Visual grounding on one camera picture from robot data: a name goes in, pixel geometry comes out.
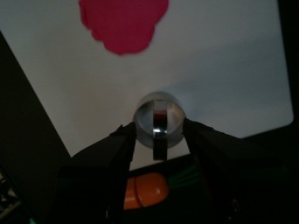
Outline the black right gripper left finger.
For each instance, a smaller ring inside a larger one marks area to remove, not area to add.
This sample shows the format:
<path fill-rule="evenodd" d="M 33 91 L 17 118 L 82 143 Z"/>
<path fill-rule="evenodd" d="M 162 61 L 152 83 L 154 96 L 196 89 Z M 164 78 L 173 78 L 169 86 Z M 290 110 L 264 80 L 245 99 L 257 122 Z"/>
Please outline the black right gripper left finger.
<path fill-rule="evenodd" d="M 46 224 L 124 224 L 136 125 L 121 126 L 60 168 Z"/>

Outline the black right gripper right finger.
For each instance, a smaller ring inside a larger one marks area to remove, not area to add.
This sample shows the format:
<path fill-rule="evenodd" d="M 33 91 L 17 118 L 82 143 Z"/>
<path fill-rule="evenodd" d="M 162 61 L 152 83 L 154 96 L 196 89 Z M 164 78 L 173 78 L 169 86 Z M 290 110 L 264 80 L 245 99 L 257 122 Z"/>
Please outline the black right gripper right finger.
<path fill-rule="evenodd" d="M 212 224 L 296 224 L 296 195 L 281 160 L 189 119 L 181 133 L 198 167 Z"/>

